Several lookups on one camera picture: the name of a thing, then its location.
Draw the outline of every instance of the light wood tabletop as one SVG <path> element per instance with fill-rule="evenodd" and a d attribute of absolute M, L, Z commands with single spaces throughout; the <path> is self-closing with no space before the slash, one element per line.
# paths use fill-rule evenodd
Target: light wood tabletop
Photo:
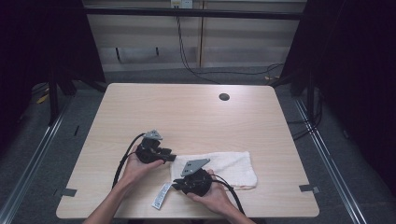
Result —
<path fill-rule="evenodd" d="M 220 100 L 221 93 L 230 99 Z M 177 155 L 249 151 L 258 184 L 236 191 L 248 217 L 318 215 L 313 192 L 300 191 L 299 186 L 309 183 L 273 88 L 117 83 L 107 88 L 67 184 L 77 193 L 62 197 L 57 216 L 87 217 L 110 192 L 132 140 L 153 129 L 163 137 L 161 147 Z M 155 209 L 151 204 L 166 182 L 172 182 L 169 162 L 127 195 L 116 217 L 219 217 L 173 188 L 161 210 Z"/>

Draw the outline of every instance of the folded white towel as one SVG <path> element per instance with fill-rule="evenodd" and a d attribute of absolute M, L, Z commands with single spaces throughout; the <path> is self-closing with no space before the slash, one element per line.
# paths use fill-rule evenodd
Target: folded white towel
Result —
<path fill-rule="evenodd" d="M 221 176 L 234 189 L 254 189 L 257 176 L 250 162 L 249 152 L 213 152 L 202 155 L 177 155 L 171 162 L 171 179 L 181 178 L 181 172 L 187 161 L 210 159 L 203 169 L 212 169 L 215 175 Z"/>

